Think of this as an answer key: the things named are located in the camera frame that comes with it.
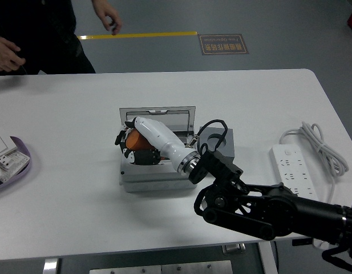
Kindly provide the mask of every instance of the metal box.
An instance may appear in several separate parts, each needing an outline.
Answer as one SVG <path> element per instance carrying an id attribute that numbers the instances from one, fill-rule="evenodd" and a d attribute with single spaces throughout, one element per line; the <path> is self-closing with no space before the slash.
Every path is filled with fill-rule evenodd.
<path id="1" fill-rule="evenodd" d="M 120 108 L 121 123 L 141 116 L 164 123 L 183 143 L 194 136 L 195 106 Z M 129 164 L 122 155 L 120 185 L 127 192 L 195 188 L 187 176 L 177 173 L 170 160 L 154 166 Z"/>

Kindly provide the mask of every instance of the floor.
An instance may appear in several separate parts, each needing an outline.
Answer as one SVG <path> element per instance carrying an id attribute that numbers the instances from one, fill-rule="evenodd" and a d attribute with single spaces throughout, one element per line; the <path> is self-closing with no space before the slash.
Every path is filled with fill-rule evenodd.
<path id="1" fill-rule="evenodd" d="M 90 1 L 72 2 L 78 35 L 106 34 Z M 110 2 L 116 3 L 122 17 L 122 33 L 242 34 L 249 54 L 202 55 L 197 36 L 82 41 L 97 73 L 310 69 L 352 139 L 352 30 L 346 23 L 352 0 Z M 246 254 L 228 256 L 222 254 L 221 247 L 73 256 L 62 260 L 61 273 L 226 259 L 232 261 L 234 273 L 262 273 L 256 245 L 246 247 Z M 278 241 L 276 247 L 280 274 L 348 273 L 324 262 L 321 251 L 310 245 L 292 247 L 291 241 Z M 43 263 L 42 259 L 4 261 L 0 262 L 0 273 L 42 273 Z"/>

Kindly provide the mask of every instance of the person's hand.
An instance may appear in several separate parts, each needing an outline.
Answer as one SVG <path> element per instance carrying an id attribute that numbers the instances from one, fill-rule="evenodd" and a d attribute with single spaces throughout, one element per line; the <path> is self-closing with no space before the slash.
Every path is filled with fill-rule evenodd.
<path id="1" fill-rule="evenodd" d="M 92 4 L 105 29 L 110 31 L 111 27 L 113 27 L 112 35 L 118 34 L 123 26 L 118 11 L 115 10 L 107 0 L 92 0 Z"/>
<path id="2" fill-rule="evenodd" d="M 0 37 L 0 71 L 10 72 L 18 70 L 26 60 L 16 55 L 21 49 L 15 43 Z"/>

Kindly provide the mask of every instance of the white table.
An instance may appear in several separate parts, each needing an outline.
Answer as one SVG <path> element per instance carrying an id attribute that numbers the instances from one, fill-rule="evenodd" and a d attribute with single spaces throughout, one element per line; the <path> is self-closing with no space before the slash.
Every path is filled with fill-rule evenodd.
<path id="1" fill-rule="evenodd" d="M 195 190 L 129 194 L 119 185 L 119 108 L 162 106 L 196 106 L 196 128 L 225 120 L 247 184 L 274 184 L 271 146 L 302 121 L 318 123 L 350 165 L 333 203 L 351 206 L 352 142 L 309 70 L 0 77 L 0 127 L 26 143 L 33 161 L 0 190 L 0 260 L 258 241 L 194 213 L 211 178 Z M 302 145 L 325 200 L 330 182 L 316 156 L 304 141 L 286 141 Z"/>

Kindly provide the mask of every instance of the white power strip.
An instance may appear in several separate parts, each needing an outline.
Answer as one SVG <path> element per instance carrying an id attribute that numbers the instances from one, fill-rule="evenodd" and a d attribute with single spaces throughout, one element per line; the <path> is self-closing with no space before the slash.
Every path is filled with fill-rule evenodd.
<path id="1" fill-rule="evenodd" d="M 276 144 L 270 150 L 270 157 L 278 183 L 282 182 L 299 197 L 319 201 L 298 146 Z"/>

